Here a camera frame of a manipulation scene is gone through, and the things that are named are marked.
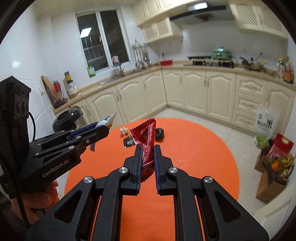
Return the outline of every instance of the silver screw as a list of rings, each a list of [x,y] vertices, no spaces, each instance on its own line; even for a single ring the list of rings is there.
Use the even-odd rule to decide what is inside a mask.
[[[128,169],[126,167],[121,167],[119,168],[118,170],[120,173],[127,173],[128,172]]]
[[[170,167],[170,168],[168,169],[168,171],[169,171],[170,173],[176,173],[176,172],[178,172],[178,168],[176,168],[176,167]]]
[[[92,182],[92,177],[85,177],[83,179],[83,182],[85,182],[85,183],[91,183]]]
[[[212,182],[213,182],[213,179],[212,179],[211,177],[205,177],[205,178],[204,178],[204,181],[205,181],[206,183],[212,183]]]

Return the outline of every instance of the red plastic bag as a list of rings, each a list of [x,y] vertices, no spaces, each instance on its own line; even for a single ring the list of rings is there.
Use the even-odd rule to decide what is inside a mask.
[[[267,156],[269,158],[284,157],[290,153],[293,145],[294,143],[292,141],[278,133]]]
[[[154,172],[153,147],[155,128],[156,120],[152,118],[130,130],[134,142],[143,146],[144,156],[142,159],[141,182],[146,181]]]

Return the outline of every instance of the range hood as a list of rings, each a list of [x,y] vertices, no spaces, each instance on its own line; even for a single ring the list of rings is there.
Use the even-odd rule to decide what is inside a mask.
[[[234,20],[229,5],[207,6],[203,9],[195,9],[195,5],[187,6],[188,11],[170,17],[170,21],[185,25],[196,23]]]

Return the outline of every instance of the human hand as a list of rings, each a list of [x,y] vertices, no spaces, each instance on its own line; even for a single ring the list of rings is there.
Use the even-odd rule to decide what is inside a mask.
[[[30,208],[44,208],[44,211],[48,212],[59,201],[56,189],[58,185],[58,182],[55,180],[45,188],[45,192],[22,194],[22,200],[30,224],[34,224],[39,220],[39,217]],[[22,220],[22,215],[17,204],[17,199],[11,199],[11,204],[14,213]]]

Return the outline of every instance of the orange tabletop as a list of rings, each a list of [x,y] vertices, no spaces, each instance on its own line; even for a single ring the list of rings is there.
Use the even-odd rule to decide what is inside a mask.
[[[132,129],[143,121],[124,125]],[[160,144],[163,156],[190,176],[211,176],[236,200],[239,193],[239,174],[235,160],[225,143],[210,130],[190,121],[156,118],[156,128],[163,128],[165,137]],[[125,158],[133,156],[135,146],[124,148],[120,127],[110,131],[107,138],[81,155],[82,162],[68,176],[65,193],[86,176],[100,178],[122,167]],[[155,175],[141,184],[138,196],[124,196],[121,219],[121,240],[175,240],[172,196],[157,195]]]

